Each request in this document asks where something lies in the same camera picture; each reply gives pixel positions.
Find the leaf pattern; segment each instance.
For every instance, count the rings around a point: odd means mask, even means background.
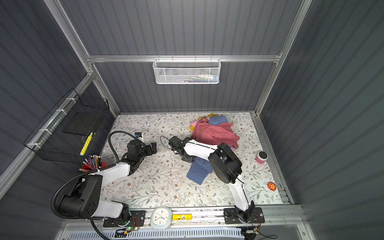
[[[119,115],[111,131],[142,132],[144,143],[157,142],[157,154],[145,157],[140,167],[130,176],[117,179],[103,186],[100,198],[129,204],[131,209],[193,206],[227,206],[234,205],[234,199],[227,184],[220,181],[215,173],[207,176],[202,185],[189,180],[186,175],[190,163],[181,160],[166,149],[165,138],[177,136],[180,139],[190,137],[192,131],[189,123],[197,120],[203,113],[197,114],[135,114]],[[219,113],[233,123],[233,132],[240,137],[239,148],[235,151],[243,166],[245,189],[255,204],[281,204],[277,191],[267,187],[274,182],[267,163],[255,161],[256,153],[262,150],[253,121],[249,113]],[[127,151],[131,137],[115,134],[111,141],[121,157]],[[114,155],[105,145],[101,157],[112,163]]]

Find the alarm clock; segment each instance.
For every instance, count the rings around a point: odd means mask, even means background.
[[[158,207],[151,215],[151,227],[158,229],[169,228],[172,222],[172,210],[168,207]]]

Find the yellow cylinder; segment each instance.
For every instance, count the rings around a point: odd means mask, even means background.
[[[172,220],[191,220],[192,214],[174,214],[172,216]]]

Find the yellow highlighter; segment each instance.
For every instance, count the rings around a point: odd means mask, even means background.
[[[93,136],[93,133],[91,132],[91,134],[87,138],[87,141],[85,141],[85,143],[84,143],[84,147],[80,152],[80,156],[83,156],[85,154],[85,152],[87,151],[88,145],[92,140],[92,136]]]
[[[191,220],[192,219],[192,214],[174,214],[172,216],[172,220]]]

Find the blue object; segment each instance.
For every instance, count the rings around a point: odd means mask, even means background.
[[[228,119],[226,116],[216,116],[216,117],[210,117],[208,123],[218,126],[224,122],[228,122]]]
[[[191,168],[187,173],[187,178],[194,181],[198,185],[201,185],[208,174],[213,171],[214,169],[209,161],[200,157],[194,157]]]

